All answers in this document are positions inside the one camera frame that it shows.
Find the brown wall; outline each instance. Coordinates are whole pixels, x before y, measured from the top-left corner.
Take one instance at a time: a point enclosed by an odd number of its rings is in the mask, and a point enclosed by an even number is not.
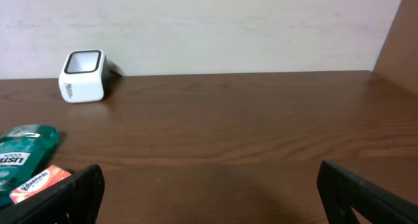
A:
[[[374,72],[418,93],[418,0],[403,0]]]

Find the listerine package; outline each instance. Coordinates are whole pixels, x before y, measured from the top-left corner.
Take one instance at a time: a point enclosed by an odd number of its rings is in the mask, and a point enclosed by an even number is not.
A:
[[[58,140],[55,127],[47,125],[18,126],[0,138],[0,209],[12,202],[13,189],[43,169]]]

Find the brown wooden surface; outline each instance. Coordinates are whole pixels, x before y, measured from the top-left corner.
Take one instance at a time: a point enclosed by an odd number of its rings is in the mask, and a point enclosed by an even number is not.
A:
[[[418,0],[402,0],[374,71],[418,93]]]
[[[54,125],[53,164],[101,165],[98,223],[326,223],[323,159],[418,202],[417,109],[367,71],[123,77],[86,104],[0,81],[0,131]]]

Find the white wall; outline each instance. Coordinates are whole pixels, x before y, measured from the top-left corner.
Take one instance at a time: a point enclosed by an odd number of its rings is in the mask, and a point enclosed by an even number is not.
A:
[[[0,78],[100,48],[122,74],[372,70],[400,0],[0,0]]]

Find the green package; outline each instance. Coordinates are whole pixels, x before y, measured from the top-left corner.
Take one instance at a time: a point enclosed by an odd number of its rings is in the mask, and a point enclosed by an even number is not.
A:
[[[12,201],[9,193],[42,170],[59,137],[55,127],[22,125],[0,137],[0,209]]]

